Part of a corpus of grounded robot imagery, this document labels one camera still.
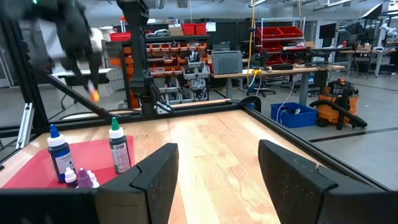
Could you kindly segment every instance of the gray box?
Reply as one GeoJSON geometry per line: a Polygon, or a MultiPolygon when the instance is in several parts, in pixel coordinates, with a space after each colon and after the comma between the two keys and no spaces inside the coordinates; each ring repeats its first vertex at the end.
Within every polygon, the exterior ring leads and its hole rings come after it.
{"type": "Polygon", "coordinates": [[[214,51],[211,54],[213,74],[237,74],[243,72],[240,50],[214,51]]]}

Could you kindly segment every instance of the red mat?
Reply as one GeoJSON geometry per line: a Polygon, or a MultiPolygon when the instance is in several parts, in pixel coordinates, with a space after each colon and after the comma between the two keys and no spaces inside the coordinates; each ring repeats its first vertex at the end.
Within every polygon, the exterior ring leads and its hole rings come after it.
{"type": "MultiPolygon", "coordinates": [[[[134,163],[132,136],[127,137],[131,166],[134,163]]],[[[104,184],[118,174],[114,170],[109,139],[74,143],[69,145],[75,170],[91,170],[98,183],[104,184]]],[[[3,188],[66,188],[57,182],[57,176],[47,149],[39,151],[21,170],[9,180],[3,188]]]]}

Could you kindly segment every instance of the blue dropper bottle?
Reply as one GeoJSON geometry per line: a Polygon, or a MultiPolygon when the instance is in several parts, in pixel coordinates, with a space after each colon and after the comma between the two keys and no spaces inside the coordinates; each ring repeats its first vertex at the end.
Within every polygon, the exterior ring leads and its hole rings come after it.
{"type": "Polygon", "coordinates": [[[48,150],[58,182],[65,183],[65,172],[67,171],[67,167],[76,172],[72,155],[70,154],[69,144],[53,124],[50,126],[50,137],[47,138],[47,142],[49,144],[48,150]]]}

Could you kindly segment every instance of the cardboard box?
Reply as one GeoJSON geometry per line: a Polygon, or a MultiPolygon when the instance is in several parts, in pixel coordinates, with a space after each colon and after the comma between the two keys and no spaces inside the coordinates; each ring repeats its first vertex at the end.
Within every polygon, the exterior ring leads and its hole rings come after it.
{"type": "Polygon", "coordinates": [[[170,32],[180,32],[182,31],[182,27],[169,27],[170,32]]]}
{"type": "Polygon", "coordinates": [[[315,42],[314,41],[306,41],[305,42],[305,47],[311,47],[311,49],[315,48],[315,42]]]}
{"type": "Polygon", "coordinates": [[[170,32],[171,37],[182,36],[182,35],[184,35],[182,31],[170,32]]]}

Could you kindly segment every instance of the purple bottle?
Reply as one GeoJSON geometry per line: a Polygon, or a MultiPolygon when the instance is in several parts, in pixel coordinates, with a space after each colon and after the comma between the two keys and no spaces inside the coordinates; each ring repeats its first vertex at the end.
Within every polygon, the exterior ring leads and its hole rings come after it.
{"type": "Polygon", "coordinates": [[[90,176],[87,174],[87,171],[84,168],[80,168],[77,182],[78,188],[93,188],[94,186],[90,176]]]}

